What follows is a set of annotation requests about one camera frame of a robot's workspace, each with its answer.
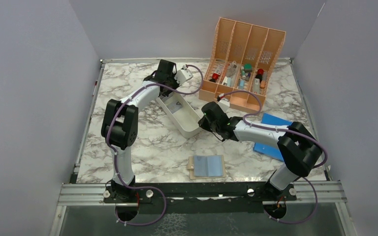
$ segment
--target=white marble surface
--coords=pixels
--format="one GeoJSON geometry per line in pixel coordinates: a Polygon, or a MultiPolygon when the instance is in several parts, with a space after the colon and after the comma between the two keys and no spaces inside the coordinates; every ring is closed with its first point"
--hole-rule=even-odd
{"type": "MultiPolygon", "coordinates": [[[[205,72],[208,63],[194,62],[205,72]]],[[[100,135],[106,103],[119,100],[136,88],[157,68],[157,63],[109,63],[105,66],[91,125],[84,147],[78,183],[105,183],[113,176],[112,156],[100,135]]],[[[200,75],[193,68],[194,78],[180,87],[193,91],[200,83],[200,75]]],[[[197,111],[206,104],[198,94],[184,98],[197,111]]],[[[275,66],[268,86],[263,111],[287,120],[309,122],[296,87],[292,70],[287,62],[275,66]]],[[[242,116],[243,112],[229,109],[228,116],[242,116]]],[[[205,181],[266,181],[282,162],[253,152],[251,142],[220,142],[211,133],[201,131],[190,139],[184,138],[166,113],[152,102],[139,114],[138,138],[132,146],[132,167],[137,182],[189,182],[186,164],[192,155],[224,155],[226,178],[200,179],[205,181]]],[[[325,180],[323,169],[311,171],[310,179],[325,180]]]]}

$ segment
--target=wall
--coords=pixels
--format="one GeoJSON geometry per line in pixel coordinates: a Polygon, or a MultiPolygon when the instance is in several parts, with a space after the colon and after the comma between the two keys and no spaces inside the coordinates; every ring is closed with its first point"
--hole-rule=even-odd
{"type": "Polygon", "coordinates": [[[67,0],[0,0],[0,235],[47,235],[99,58],[67,0]]]}
{"type": "Polygon", "coordinates": [[[211,56],[219,17],[286,31],[294,57],[325,0],[70,0],[103,59],[211,56]]]}
{"type": "Polygon", "coordinates": [[[327,1],[294,69],[358,234],[378,235],[378,1],[327,1]]]}

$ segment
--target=blue cloth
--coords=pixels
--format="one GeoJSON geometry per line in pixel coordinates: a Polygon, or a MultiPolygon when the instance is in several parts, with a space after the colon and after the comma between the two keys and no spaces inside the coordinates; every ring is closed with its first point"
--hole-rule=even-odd
{"type": "Polygon", "coordinates": [[[221,156],[193,156],[193,174],[196,177],[222,176],[221,156]]]}
{"type": "MultiPolygon", "coordinates": [[[[292,124],[291,121],[288,121],[288,120],[285,120],[276,116],[272,116],[267,113],[264,113],[263,119],[261,119],[261,123],[271,124],[271,125],[291,125],[292,124]]],[[[253,151],[263,153],[277,160],[283,161],[282,154],[277,148],[270,147],[264,144],[255,143],[253,147],[253,151]]]]}

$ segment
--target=blue book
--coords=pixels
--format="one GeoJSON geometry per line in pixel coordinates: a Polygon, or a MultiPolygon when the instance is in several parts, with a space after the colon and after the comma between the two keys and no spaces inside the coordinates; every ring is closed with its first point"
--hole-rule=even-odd
{"type": "MultiPolygon", "coordinates": [[[[285,120],[276,116],[272,116],[267,113],[264,113],[261,123],[271,124],[271,125],[291,125],[292,124],[291,121],[288,121],[288,120],[285,120]]],[[[255,143],[253,146],[253,151],[259,152],[259,153],[268,155],[270,157],[273,157],[277,160],[283,161],[282,154],[277,148],[264,145],[264,144],[255,143]]]]}

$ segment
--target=marble tabletop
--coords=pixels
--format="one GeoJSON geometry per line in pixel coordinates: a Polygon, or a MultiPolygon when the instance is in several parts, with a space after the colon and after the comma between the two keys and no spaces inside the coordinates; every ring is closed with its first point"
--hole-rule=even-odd
{"type": "MultiPolygon", "coordinates": [[[[198,66],[202,72],[207,62],[187,63],[198,66]]],[[[100,135],[106,103],[119,100],[141,86],[142,80],[158,63],[108,63],[103,72],[92,120],[81,158],[77,183],[105,183],[113,176],[112,155],[100,135]]],[[[200,83],[200,74],[191,68],[194,78],[179,88],[193,91],[200,83]]],[[[185,100],[201,114],[205,101],[198,93],[184,96],[185,100]]],[[[309,121],[301,101],[295,79],[287,62],[278,62],[272,73],[263,112],[292,121],[302,122],[308,130],[309,121]]],[[[229,117],[245,113],[234,109],[229,117]]],[[[137,182],[231,182],[266,181],[281,161],[253,152],[252,142],[217,140],[211,133],[201,131],[192,138],[184,138],[160,105],[153,101],[139,113],[138,138],[132,146],[132,168],[137,182]],[[190,180],[186,165],[189,156],[223,155],[227,176],[225,178],[190,180]]],[[[326,180],[323,167],[311,171],[309,179],[326,180]]]]}

